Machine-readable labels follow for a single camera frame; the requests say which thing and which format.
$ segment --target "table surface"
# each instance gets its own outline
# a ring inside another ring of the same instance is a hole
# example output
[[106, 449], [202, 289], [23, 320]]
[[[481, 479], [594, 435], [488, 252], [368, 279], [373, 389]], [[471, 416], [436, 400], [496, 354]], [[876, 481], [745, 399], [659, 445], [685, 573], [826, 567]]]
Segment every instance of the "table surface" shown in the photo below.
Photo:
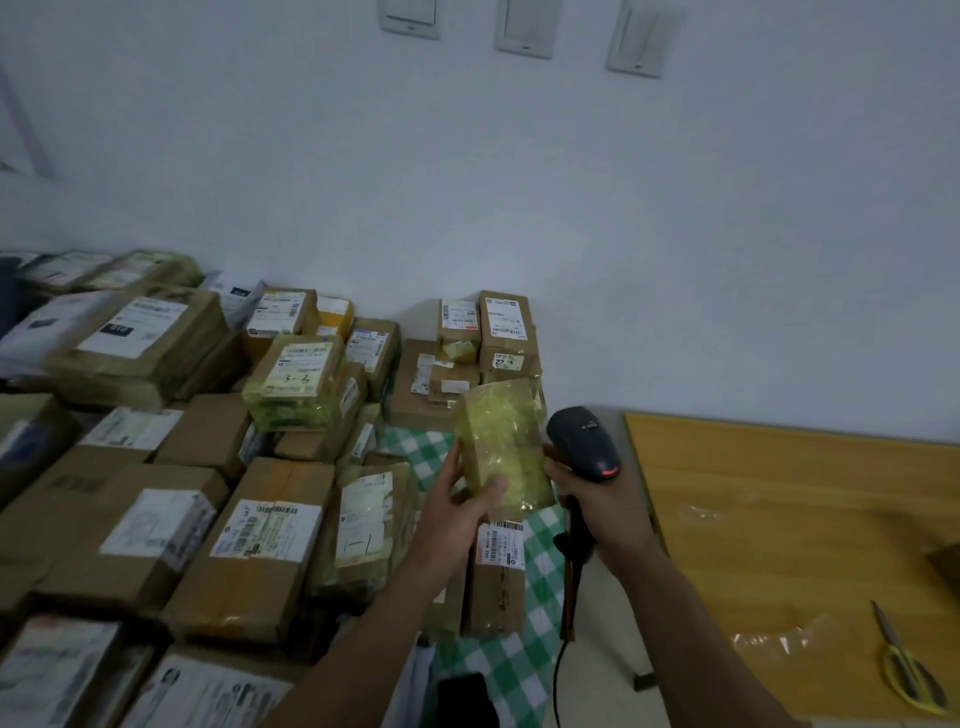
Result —
[[887, 687], [875, 599], [960, 704], [960, 448], [628, 414], [673, 561], [797, 717], [924, 714]]
[[[453, 435], [386, 427], [379, 450], [409, 460], [420, 488], [433, 487]], [[441, 642], [433, 660], [423, 723], [436, 713], [436, 685], [447, 677], [481, 672], [500, 725], [540, 728], [552, 694], [553, 666], [560, 649], [564, 610], [564, 558], [553, 546], [563, 530], [560, 506], [524, 522], [527, 620], [523, 632], [503, 639]]]

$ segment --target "yellow plastic wrap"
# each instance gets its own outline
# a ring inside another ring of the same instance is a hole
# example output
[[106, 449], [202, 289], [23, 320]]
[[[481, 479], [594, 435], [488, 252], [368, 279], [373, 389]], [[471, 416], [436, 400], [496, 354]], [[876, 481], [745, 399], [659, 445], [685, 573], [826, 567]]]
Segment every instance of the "yellow plastic wrap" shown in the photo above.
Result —
[[497, 518], [522, 521], [553, 505], [529, 380], [513, 379], [468, 390], [454, 410], [454, 428], [463, 441], [467, 487], [472, 495], [483, 491], [495, 475], [507, 477], [507, 492], [496, 509]]

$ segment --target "wall switch plate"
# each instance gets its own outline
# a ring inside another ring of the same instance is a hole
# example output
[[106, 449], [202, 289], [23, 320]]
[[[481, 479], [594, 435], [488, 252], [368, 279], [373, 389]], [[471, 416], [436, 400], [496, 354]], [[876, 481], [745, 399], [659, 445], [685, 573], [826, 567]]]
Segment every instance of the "wall switch plate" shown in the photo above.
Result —
[[660, 78], [667, 45], [678, 20], [678, 12], [665, 6], [645, 0], [623, 0], [607, 56], [607, 68]]
[[440, 40], [440, 0], [378, 0], [380, 28]]
[[538, 59], [553, 58], [562, 0], [499, 0], [497, 50]]

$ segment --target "right hand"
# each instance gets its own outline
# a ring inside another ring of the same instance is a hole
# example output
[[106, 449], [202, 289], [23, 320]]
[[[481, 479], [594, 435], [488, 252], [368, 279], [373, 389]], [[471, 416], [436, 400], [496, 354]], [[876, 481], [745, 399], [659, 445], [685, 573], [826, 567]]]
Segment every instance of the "right hand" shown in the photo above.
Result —
[[597, 541], [597, 553], [613, 576], [622, 582], [636, 570], [637, 560], [657, 545], [639, 478], [633, 473], [621, 472], [609, 482], [590, 483], [552, 460], [551, 457], [558, 455], [553, 448], [546, 447], [544, 452], [546, 474], [563, 495], [577, 498], [590, 533]]

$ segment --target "white wall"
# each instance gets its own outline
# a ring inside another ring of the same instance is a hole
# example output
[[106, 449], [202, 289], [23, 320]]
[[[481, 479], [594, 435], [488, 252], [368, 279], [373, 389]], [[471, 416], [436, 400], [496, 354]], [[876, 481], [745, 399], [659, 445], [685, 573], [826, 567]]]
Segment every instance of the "white wall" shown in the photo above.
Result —
[[352, 296], [531, 297], [553, 407], [960, 441], [960, 6], [689, 0], [662, 81], [603, 68], [618, 0], [554, 60], [374, 0], [8, 0], [0, 58], [58, 181], [0, 234], [159, 246]]

